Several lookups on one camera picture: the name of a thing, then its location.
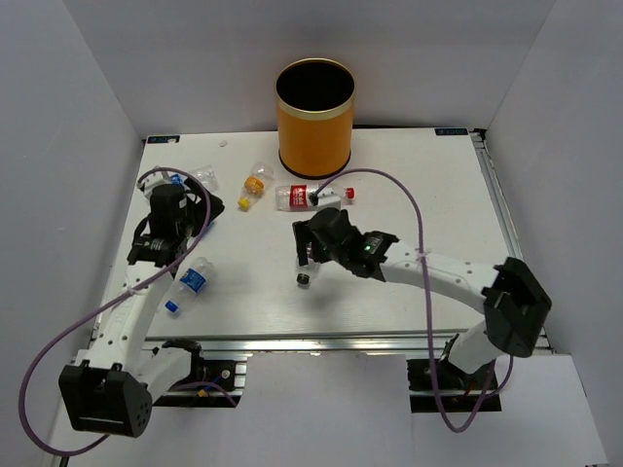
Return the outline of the black label small bottle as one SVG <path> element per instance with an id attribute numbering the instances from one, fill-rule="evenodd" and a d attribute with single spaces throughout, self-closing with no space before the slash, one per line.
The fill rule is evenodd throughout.
<path id="1" fill-rule="evenodd" d="M 312 283 L 317 279 L 322 266 L 322 262 L 318 262 L 312 258 L 308 258 L 305 264 L 297 262 L 297 286 L 302 289 L 309 289 Z"/>

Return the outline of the red label water bottle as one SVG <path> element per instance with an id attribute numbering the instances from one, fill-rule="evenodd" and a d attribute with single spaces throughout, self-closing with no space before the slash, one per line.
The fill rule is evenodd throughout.
<path id="1" fill-rule="evenodd" d="M 315 211 L 317 208 L 310 204 L 308 196 L 318 191 L 318 184 L 285 185 L 275 188 L 275 206 L 279 211 Z M 350 204 L 355 199 L 353 187 L 340 187 L 335 184 L 327 185 L 321 192 L 338 194 L 343 204 Z"/>

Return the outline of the blue cap pepsi bottle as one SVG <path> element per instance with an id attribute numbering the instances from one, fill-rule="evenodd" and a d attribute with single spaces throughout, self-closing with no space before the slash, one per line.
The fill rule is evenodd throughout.
<path id="1" fill-rule="evenodd" d="M 164 310 L 178 317 L 190 310 L 198 296 L 213 281 L 215 268 L 206 258 L 198 257 L 165 293 Z"/>

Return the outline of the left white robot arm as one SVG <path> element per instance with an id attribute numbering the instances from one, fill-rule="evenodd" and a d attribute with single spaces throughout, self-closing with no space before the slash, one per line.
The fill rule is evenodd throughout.
<path id="1" fill-rule="evenodd" d="M 194 388 L 205 377 L 201 347 L 167 341 L 140 360 L 161 300 L 173 283 L 191 237 L 225 209 L 204 186 L 185 180 L 162 183 L 145 193 L 149 214 L 136 227 L 126 269 L 130 295 L 114 305 L 81 362 L 63 368 L 58 385 L 76 431 L 139 437 L 152 407 L 180 383 Z"/>

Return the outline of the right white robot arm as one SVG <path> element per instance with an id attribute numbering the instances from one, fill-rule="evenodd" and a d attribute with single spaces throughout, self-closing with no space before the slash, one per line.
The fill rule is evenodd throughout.
<path id="1" fill-rule="evenodd" d="M 482 314 L 480 323 L 444 348 L 438 364 L 447 385 L 465 386 L 503 355 L 532 356 L 552 302 L 522 260 L 479 265 L 425 254 L 391 233 L 361 232 L 345 210 L 334 207 L 292 228 L 302 268 L 335 262 L 357 277 L 419 287 Z"/>

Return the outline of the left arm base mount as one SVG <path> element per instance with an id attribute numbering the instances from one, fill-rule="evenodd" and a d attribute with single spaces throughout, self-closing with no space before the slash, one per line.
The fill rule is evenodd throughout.
<path id="1" fill-rule="evenodd" d="M 236 383 L 239 361 L 207 358 L 197 341 L 186 339 L 165 341 L 151 349 L 152 356 L 170 349 L 181 349 L 190 355 L 190 373 L 156 400 L 155 407 L 234 408 L 239 403 L 241 386 Z"/>

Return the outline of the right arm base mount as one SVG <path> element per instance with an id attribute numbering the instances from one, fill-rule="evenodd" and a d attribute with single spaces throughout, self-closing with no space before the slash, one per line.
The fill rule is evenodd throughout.
<path id="1" fill-rule="evenodd" d="M 439 365 L 437 369 L 438 386 L 441 400 L 448 413 L 470 413 L 485 387 L 488 366 L 482 366 L 475 374 L 454 373 L 453 370 Z M 427 359 L 407 361 L 411 413 L 439 413 L 432 388 L 431 371 Z M 500 397 L 494 392 L 498 389 L 496 376 L 487 389 L 487 397 L 480 411 L 495 413 L 502 411 Z"/>

